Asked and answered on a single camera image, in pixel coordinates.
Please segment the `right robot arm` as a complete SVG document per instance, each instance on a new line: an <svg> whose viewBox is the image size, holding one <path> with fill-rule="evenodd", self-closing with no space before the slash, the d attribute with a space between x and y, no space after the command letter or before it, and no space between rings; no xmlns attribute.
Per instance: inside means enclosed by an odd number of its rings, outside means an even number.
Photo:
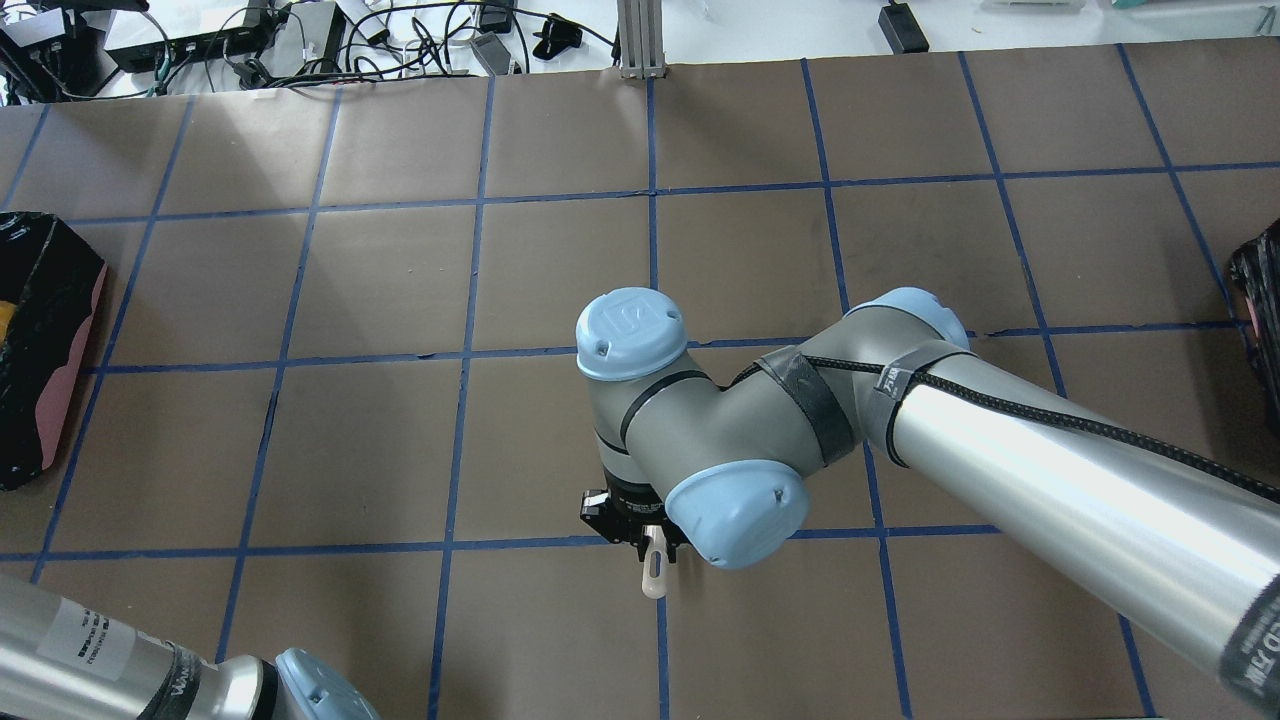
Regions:
<svg viewBox="0 0 1280 720"><path fill-rule="evenodd" d="M719 386L664 293L594 299L575 327L605 488L581 518L641 559L769 557L805 482L869 445L1277 716L1277 491L978 357L938 299L904 287Z"/></svg>

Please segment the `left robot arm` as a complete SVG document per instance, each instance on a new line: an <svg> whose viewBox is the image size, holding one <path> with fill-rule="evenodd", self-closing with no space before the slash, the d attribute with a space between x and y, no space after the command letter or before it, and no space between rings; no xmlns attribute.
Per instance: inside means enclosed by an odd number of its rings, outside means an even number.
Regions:
<svg viewBox="0 0 1280 720"><path fill-rule="evenodd" d="M375 719L337 670L291 648L215 664L169 641L4 577L5 719Z"/></svg>

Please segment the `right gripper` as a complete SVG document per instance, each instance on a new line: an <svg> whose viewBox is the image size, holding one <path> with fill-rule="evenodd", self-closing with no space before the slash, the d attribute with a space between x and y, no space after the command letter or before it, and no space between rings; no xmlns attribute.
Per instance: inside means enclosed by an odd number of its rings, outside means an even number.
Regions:
<svg viewBox="0 0 1280 720"><path fill-rule="evenodd" d="M689 538L658 503L655 512L635 512L621 496L608 489L586 489L582 493L580 519L611 544L628 544L640 561L650 550L659 550L666 562L678 561L678 550Z"/></svg>

